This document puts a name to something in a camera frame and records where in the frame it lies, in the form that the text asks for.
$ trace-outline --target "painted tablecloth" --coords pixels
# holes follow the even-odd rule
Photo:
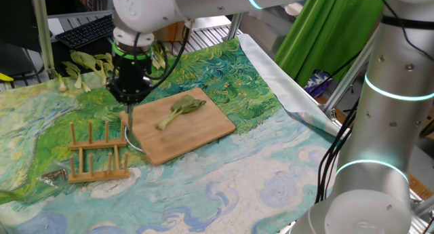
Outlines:
[[[328,134],[288,114],[243,53],[237,39],[185,54],[172,76],[144,102],[196,87],[237,126],[164,165],[133,148],[126,180],[61,184],[37,177],[54,161],[68,165],[69,122],[77,140],[120,137],[123,109],[94,74],[92,92],[58,92],[58,82],[0,93],[0,223],[8,233],[276,233],[314,201],[317,166]],[[106,169],[109,150],[92,152]]]

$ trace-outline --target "wooden cutting board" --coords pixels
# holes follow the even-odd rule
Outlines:
[[[183,96],[206,100],[199,110],[179,115],[164,131],[158,123],[172,114],[172,105]],[[121,119],[128,121],[125,112]],[[133,134],[153,165],[160,165],[235,131],[235,125],[200,88],[137,106]]]

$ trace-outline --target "keyboard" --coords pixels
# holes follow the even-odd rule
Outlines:
[[[56,35],[56,39],[75,50],[110,35],[113,29],[115,29],[115,24],[113,24],[111,15],[108,15]]]

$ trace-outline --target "green fabric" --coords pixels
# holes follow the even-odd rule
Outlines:
[[[382,8],[381,0],[308,0],[275,62],[302,87],[316,69],[333,73],[363,48]]]

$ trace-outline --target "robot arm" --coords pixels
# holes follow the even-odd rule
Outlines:
[[[154,41],[152,31],[181,20],[295,1],[299,0],[114,0],[114,48],[126,58],[119,65],[119,80],[109,81],[118,82],[117,90],[123,92],[121,97],[114,94],[116,99],[131,109],[144,98],[133,95],[151,85],[128,60],[137,33],[143,34],[137,39],[136,52],[149,70],[146,57]],[[340,152],[332,194],[306,212],[291,234],[406,234],[410,228],[408,162],[434,100],[434,62],[406,38],[434,54],[434,0],[388,2],[400,19],[387,9],[383,13],[353,133]]]

